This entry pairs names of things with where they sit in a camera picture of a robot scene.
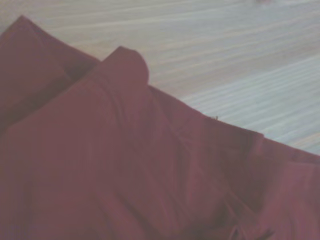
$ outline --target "shirt collar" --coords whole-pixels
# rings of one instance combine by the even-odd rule
[[[147,87],[149,77],[136,51],[119,47],[100,62],[19,17],[0,36],[0,130],[94,75],[105,77],[128,102]]]

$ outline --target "light wooden surface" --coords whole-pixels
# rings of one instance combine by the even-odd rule
[[[152,85],[320,154],[320,1],[306,1],[0,0],[0,32],[23,14],[100,59],[136,49]]]

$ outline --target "wooden floor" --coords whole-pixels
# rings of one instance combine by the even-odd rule
[[[100,59],[136,49],[152,85],[320,154],[320,1],[0,0],[0,32],[21,14]]]

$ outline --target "wood grain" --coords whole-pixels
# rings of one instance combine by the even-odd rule
[[[0,0],[0,32],[23,14],[100,59],[136,49],[152,85],[320,154],[320,2],[300,2]]]

